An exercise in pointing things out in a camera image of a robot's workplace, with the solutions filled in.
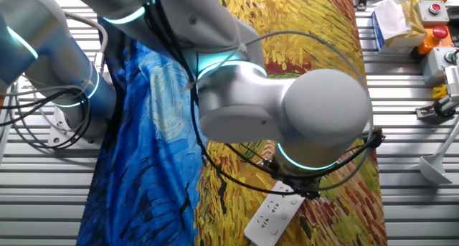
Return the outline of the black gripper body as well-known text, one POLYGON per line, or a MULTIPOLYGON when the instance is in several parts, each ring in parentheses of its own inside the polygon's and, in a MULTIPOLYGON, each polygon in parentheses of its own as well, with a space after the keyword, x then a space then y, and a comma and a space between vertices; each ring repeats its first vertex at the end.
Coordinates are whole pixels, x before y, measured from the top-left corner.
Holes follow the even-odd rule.
POLYGON ((285 184, 305 199, 318 199, 320 197, 320 192, 318 191, 320 182, 321 177, 305 179, 285 178, 285 184))

